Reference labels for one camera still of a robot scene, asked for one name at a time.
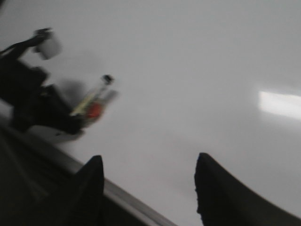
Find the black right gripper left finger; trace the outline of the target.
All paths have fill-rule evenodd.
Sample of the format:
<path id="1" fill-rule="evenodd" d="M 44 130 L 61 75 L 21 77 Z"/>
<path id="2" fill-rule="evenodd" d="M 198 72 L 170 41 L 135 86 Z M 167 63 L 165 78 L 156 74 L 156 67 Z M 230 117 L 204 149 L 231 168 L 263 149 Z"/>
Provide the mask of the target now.
<path id="1" fill-rule="evenodd" d="M 93 156 L 34 209 L 34 226 L 103 226 L 103 161 Z"/>

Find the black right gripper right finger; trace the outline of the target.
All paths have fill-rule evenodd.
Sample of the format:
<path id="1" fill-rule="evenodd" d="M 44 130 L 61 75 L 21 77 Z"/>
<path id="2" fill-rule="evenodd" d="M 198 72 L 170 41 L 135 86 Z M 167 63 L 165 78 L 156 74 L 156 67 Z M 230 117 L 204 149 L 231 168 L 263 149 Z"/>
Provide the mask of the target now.
<path id="1" fill-rule="evenodd" d="M 197 213 L 205 226 L 299 226 L 301 219 L 252 191 L 207 153 L 198 156 Z"/>

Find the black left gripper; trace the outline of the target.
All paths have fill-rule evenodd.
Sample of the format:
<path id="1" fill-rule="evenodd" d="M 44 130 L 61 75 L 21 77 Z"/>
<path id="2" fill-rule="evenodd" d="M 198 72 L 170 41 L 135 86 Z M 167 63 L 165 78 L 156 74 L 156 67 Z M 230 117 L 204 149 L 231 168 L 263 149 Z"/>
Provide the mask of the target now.
<path id="1" fill-rule="evenodd" d="M 10 126 L 26 132 L 44 126 L 75 135 L 82 129 L 82 117 L 72 116 L 71 107 L 54 85 L 45 85 L 48 73 L 24 62 L 0 59 L 0 98 L 11 105 Z"/>

